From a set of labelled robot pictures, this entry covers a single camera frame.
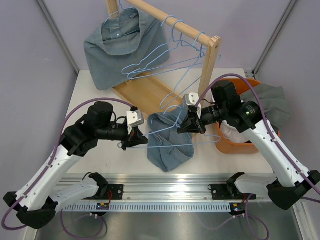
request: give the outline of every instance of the robotic arm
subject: robotic arm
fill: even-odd
[[[183,104],[188,108],[188,115],[178,128],[181,133],[206,132],[206,126],[226,120],[249,139],[260,151],[273,169],[274,177],[256,177],[239,172],[231,177],[227,184],[229,191],[237,193],[253,193],[267,197],[281,209],[287,210],[300,200],[310,189],[310,184],[302,177],[301,173],[316,185],[320,181],[318,171],[309,171],[289,151],[285,144],[275,134],[274,139],[270,136],[259,106],[253,102],[242,102],[237,94],[235,85],[228,80],[220,80],[211,88],[215,105],[201,108],[195,107],[199,100],[197,93],[186,94]],[[267,124],[274,133],[270,122]],[[276,142],[284,149],[285,153],[301,169],[298,172],[285,154],[278,148]]]
[[[54,161],[50,164],[50,156],[22,189],[4,196],[9,207],[22,198],[14,210],[23,224],[40,229],[68,205],[88,197],[101,199],[107,194],[108,182],[99,173],[92,173],[83,181],[63,190],[53,191],[64,174],[97,146],[98,140],[121,141],[123,150],[148,143],[138,128],[144,123],[144,118],[136,107],[127,111],[126,117],[121,117],[123,123],[117,123],[117,119],[111,121],[113,110],[110,103],[103,101],[89,107],[87,114],[65,129]],[[30,186],[33,188],[25,195]]]

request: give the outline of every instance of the orange bin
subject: orange bin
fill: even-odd
[[[239,78],[225,78],[235,85],[237,94],[243,94],[248,91],[250,88],[248,85]],[[259,81],[255,79],[247,78],[248,82],[253,86],[260,84]],[[214,134],[219,135],[221,140],[215,143],[216,148],[224,154],[255,154],[259,150],[252,143],[234,143],[226,139],[221,130],[219,123],[213,125]]]

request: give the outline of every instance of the gray wall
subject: gray wall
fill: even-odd
[[[293,109],[282,139],[310,170],[320,171],[320,1],[299,1],[267,57],[258,79],[283,86]],[[313,190],[309,196],[320,199]],[[320,204],[309,210],[320,238]]]
[[[2,197],[38,171],[56,141],[76,75],[34,0],[0,1],[0,216]],[[21,223],[12,214],[7,225]],[[24,230],[0,227],[0,239]]]
[[[44,1],[77,65],[81,70],[88,69],[83,42],[107,18],[106,0]],[[244,69],[254,68],[289,3],[289,0],[145,1],[209,36],[220,36],[222,57],[218,68]],[[129,6],[125,0],[121,2],[124,7]],[[165,31],[169,36],[168,26]],[[195,52],[189,49],[178,48],[169,62],[195,57]]]

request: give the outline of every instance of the wooden clothes rack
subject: wooden clothes rack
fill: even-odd
[[[161,22],[163,22],[169,16],[163,11],[142,0],[125,1],[132,4],[136,8],[150,14]],[[109,15],[115,13],[113,16],[111,16],[111,18],[115,18],[119,14],[116,13],[117,11],[119,11],[118,0],[106,0],[106,5]],[[165,23],[172,27],[177,21],[178,19],[169,17],[165,21]],[[210,84],[212,73],[218,57],[221,39],[218,36],[210,37],[204,33],[199,35],[200,32],[198,30],[183,22],[178,22],[177,24],[175,24],[174,29],[194,40],[197,39],[198,43],[207,47],[200,84],[198,88],[198,94],[199,96],[201,96]],[[165,109],[160,109],[160,103],[169,93],[172,92],[169,87],[159,81],[156,77],[148,75],[148,72],[144,72],[139,76],[146,77],[129,80],[113,88],[121,98],[137,106],[145,116],[149,116],[150,114],[157,112],[163,112]],[[167,101],[171,101],[177,95],[178,94],[172,94],[170,97],[168,97]],[[172,104],[179,105],[182,102],[183,100],[180,97],[177,97],[176,100],[172,102]]]

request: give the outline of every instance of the gray fabric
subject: gray fabric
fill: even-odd
[[[139,62],[158,46],[166,43],[161,22],[139,9],[125,9],[117,17],[102,23],[85,41],[84,52],[94,84],[106,90],[127,81],[122,69]],[[168,50],[161,46],[139,67],[131,67],[125,73],[143,69],[148,63]],[[169,52],[151,63],[148,68],[163,64]]]
[[[178,124],[187,116],[188,110],[182,108],[180,120]],[[180,113],[180,108],[177,108],[171,112],[167,112],[165,115],[163,112],[154,113],[148,118],[148,126],[152,132],[166,129],[175,124],[177,117]],[[154,146],[173,146],[173,145],[184,145],[192,144],[192,133],[177,133],[177,127],[161,131],[149,135],[148,147]],[[148,148],[147,157],[148,159],[158,168],[165,173],[176,169],[181,164],[185,163],[194,156],[194,146],[173,146],[173,147],[157,147]]]
[[[276,127],[278,130],[281,129],[291,116],[291,107],[289,102],[286,100],[283,87],[260,84],[255,86],[254,90],[258,94],[266,116],[272,126]],[[257,103],[256,98],[250,90],[241,94],[240,98],[245,102],[253,101]]]

